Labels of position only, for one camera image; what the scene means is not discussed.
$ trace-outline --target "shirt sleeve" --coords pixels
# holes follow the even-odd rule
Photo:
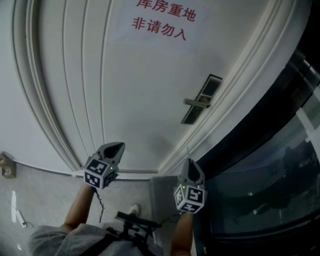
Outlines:
[[[55,256],[68,232],[59,227],[39,226],[27,243],[29,256]]]

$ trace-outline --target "person's arm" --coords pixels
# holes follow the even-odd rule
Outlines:
[[[171,256],[190,256],[193,242],[194,215],[184,213],[175,228]]]
[[[67,232],[76,229],[81,223],[86,223],[90,211],[94,191],[84,184],[78,192],[61,228]]]

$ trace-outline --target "paper sign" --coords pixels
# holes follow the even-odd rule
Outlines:
[[[107,40],[194,53],[212,10],[196,0],[123,0]]]

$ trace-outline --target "gray concrete floor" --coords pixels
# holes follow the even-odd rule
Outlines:
[[[82,178],[53,174],[22,165],[17,166],[17,178],[0,176],[0,256],[26,255],[26,241],[33,232],[28,225],[12,222],[11,200],[16,192],[16,209],[26,222],[34,226],[60,226],[76,194]],[[100,196],[105,206],[102,222],[117,222],[117,212],[127,213],[134,203],[141,205],[141,218],[151,220],[150,193],[147,181],[114,181]],[[88,224],[99,225],[101,206],[93,199]]]

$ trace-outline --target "shoe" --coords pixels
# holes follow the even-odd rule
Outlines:
[[[141,209],[140,204],[135,203],[135,204],[133,204],[131,206],[129,214],[130,215],[135,215],[136,217],[139,217],[140,209]]]

